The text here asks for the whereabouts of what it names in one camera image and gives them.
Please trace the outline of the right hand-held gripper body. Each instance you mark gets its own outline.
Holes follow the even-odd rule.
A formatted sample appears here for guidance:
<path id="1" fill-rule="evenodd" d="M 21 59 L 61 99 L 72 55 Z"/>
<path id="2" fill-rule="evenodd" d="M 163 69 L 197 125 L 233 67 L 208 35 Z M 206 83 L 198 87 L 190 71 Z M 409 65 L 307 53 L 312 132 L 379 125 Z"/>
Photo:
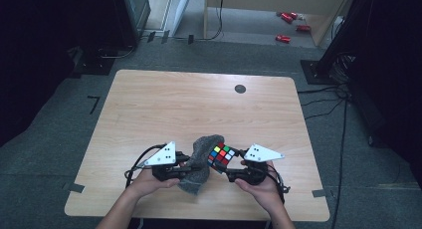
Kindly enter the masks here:
<path id="1" fill-rule="evenodd" d="M 229 168 L 233 174 L 227 175 L 230 182 L 242 179 L 251 185 L 259 185 L 269 174 L 268 161 L 283 159 L 285 156 L 256 143 L 252 144 L 244 156 L 246 167 L 243 169 Z"/>

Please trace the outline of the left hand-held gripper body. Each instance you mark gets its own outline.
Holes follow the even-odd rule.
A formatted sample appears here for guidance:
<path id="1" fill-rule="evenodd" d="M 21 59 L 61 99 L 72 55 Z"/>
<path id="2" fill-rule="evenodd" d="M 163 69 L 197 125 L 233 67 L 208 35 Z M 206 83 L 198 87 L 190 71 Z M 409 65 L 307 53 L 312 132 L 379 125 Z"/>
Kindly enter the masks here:
<path id="1" fill-rule="evenodd" d="M 180 163 L 176 162 L 176 151 L 176 144 L 174 141 L 171 141 L 147 159 L 143 163 L 143 166 L 150 168 L 153 176 L 160 181 L 170 178 L 182 179 L 188 173 L 177 173 L 173 171 L 176 167 L 184 167 L 181 166 Z"/>

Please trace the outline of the multicoloured puzzle cube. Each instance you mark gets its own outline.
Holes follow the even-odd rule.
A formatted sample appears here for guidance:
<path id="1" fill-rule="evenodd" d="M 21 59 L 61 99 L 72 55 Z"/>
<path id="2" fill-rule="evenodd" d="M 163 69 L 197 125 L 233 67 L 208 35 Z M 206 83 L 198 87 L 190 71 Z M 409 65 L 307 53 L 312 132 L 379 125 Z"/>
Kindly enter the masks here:
<path id="1" fill-rule="evenodd" d="M 220 161 L 226 165 L 229 164 L 229 162 L 232 160 L 234 156 L 229 154 L 229 150 L 232 149 L 232 147 L 224 144 L 223 142 L 218 142 L 210 151 L 207 158 L 208 165 L 212 167 L 212 164 L 215 161 Z"/>

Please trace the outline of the grey towel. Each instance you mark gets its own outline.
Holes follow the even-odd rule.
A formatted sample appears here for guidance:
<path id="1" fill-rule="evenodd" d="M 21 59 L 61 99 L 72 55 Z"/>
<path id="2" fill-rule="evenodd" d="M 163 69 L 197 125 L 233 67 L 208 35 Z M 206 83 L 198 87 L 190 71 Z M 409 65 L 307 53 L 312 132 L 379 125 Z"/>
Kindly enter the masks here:
<path id="1" fill-rule="evenodd" d="M 193 142 L 193 152 L 186 161 L 185 166 L 191 167 L 194 171 L 189 172 L 178 183 L 178 187 L 190 194 L 197 195 L 201 187 L 207 182 L 210 174 L 208 156 L 219 142 L 224 142 L 222 135 L 213 134 L 201 136 Z"/>

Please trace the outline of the person's left hand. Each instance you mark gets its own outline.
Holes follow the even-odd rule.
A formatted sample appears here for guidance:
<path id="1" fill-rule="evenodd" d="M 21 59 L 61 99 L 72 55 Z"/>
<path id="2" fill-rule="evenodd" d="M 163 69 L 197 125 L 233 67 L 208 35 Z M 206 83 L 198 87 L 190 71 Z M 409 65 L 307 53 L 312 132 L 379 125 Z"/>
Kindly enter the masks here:
<path id="1" fill-rule="evenodd" d="M 127 190 L 137 199 L 143 196 L 151 194 L 161 188 L 171 188 L 178 184 L 180 180 L 178 178 L 170 178 L 164 181 L 160 181 L 155 178 L 152 174 L 152 170 L 145 167 L 141 170 L 139 175 L 133 181 L 133 183 L 127 188 Z"/>

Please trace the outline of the person's right hand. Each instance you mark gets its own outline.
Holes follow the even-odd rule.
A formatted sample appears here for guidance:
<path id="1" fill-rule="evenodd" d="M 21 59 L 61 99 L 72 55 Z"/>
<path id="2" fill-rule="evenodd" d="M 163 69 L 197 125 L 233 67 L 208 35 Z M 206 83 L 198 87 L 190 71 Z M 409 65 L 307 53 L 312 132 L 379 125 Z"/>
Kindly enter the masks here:
<path id="1" fill-rule="evenodd" d="M 286 211 L 284 203 L 279 194 L 278 187 L 274 181 L 277 174 L 274 171 L 274 164 L 268 161 L 269 176 L 259 185 L 251 185 L 242 179 L 236 179 L 235 183 L 245 192 L 250 193 L 259 205 L 270 215 L 280 214 Z"/>

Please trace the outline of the black stand base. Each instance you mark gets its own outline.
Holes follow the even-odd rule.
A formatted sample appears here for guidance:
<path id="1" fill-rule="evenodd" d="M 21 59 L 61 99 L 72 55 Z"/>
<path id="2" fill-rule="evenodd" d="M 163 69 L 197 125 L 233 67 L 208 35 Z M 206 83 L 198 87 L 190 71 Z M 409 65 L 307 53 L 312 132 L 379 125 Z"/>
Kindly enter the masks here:
<path id="1" fill-rule="evenodd" d="M 309 85 L 334 85 L 328 71 L 319 66 L 318 61 L 300 60 L 303 73 Z"/>
<path id="2" fill-rule="evenodd" d="M 72 54 L 75 66 L 70 74 L 71 78 L 80 78 L 82 75 L 108 76 L 114 59 L 103 56 L 97 50 L 84 51 L 77 48 Z"/>

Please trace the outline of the white panel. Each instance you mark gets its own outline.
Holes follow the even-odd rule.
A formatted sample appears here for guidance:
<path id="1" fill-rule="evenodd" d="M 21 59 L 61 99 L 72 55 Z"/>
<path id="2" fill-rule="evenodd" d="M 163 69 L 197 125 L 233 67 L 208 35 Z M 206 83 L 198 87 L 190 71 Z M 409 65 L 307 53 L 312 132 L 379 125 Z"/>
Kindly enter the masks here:
<path id="1" fill-rule="evenodd" d="M 172 36 L 174 36 L 176 34 L 177 30 L 178 30 L 178 27 L 179 27 L 180 22 L 181 22 L 181 20 L 183 18 L 183 15 L 185 13 L 185 10 L 186 10 L 186 8 L 187 8 L 187 6 L 189 4 L 189 1 L 190 0 L 180 0 L 179 3 L 178 3 L 178 5 L 177 5 L 176 11 L 175 11 L 175 17 L 174 17 L 173 27 L 170 30 L 170 34 Z"/>

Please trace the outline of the black glass-fronted cabinet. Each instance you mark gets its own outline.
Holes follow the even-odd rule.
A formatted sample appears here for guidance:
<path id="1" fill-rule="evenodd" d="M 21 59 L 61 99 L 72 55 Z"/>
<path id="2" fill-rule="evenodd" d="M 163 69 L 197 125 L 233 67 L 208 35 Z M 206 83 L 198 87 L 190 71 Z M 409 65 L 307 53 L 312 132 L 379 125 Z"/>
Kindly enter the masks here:
<path id="1" fill-rule="evenodd" d="M 150 14 L 149 0 L 114 0 L 114 6 L 123 44 L 135 47 Z"/>

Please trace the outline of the light wooden furniture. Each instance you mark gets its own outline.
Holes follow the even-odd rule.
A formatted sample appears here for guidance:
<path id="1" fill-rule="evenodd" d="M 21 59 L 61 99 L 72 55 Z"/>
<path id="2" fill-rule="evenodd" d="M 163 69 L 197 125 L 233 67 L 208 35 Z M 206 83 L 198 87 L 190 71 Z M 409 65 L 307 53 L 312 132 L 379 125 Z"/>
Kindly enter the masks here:
<path id="1" fill-rule="evenodd" d="M 342 12 L 348 0 L 223 0 L 223 7 L 228 9 L 295 12 L 305 15 L 306 23 L 311 27 L 311 35 L 319 46 L 331 24 Z M 205 0 L 204 32 L 207 32 L 207 9 L 218 7 L 220 0 Z"/>

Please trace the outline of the dark curtain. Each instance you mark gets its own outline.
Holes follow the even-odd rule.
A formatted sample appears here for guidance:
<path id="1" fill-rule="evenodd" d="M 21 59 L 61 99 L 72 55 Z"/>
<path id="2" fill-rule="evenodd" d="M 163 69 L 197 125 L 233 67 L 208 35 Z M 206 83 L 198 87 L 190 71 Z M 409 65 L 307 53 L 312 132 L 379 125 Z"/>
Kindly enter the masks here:
<path id="1" fill-rule="evenodd" d="M 422 189 L 422 0 L 353 0 L 319 66 L 328 71 L 344 56 L 368 129 Z"/>
<path id="2" fill-rule="evenodd" d="M 74 69 L 69 50 L 96 45 L 110 0 L 0 0 L 0 146 L 27 129 Z"/>

